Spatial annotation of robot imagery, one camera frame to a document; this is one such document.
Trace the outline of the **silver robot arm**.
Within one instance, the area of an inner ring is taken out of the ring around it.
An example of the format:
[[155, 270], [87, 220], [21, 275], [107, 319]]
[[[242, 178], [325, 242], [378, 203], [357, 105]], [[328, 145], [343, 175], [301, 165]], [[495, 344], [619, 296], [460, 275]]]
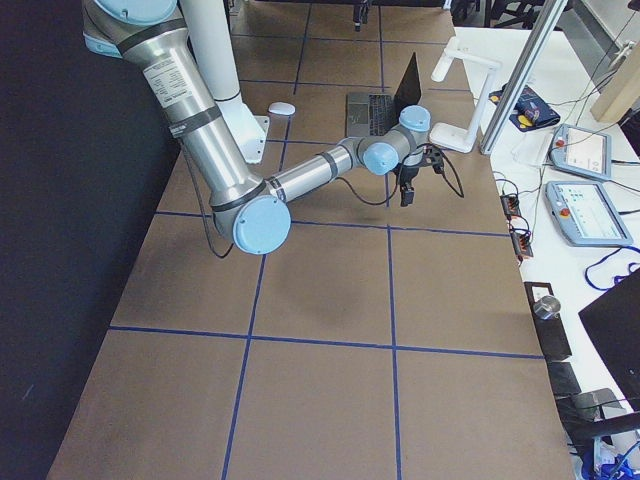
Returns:
[[266, 136], [242, 100], [225, 8], [220, 1], [84, 1], [87, 48], [141, 69], [174, 138], [211, 190], [216, 229], [243, 252], [264, 255], [286, 240], [288, 202], [354, 168], [408, 170], [427, 143], [431, 116], [405, 107], [383, 136], [351, 137], [264, 179], [247, 145]]

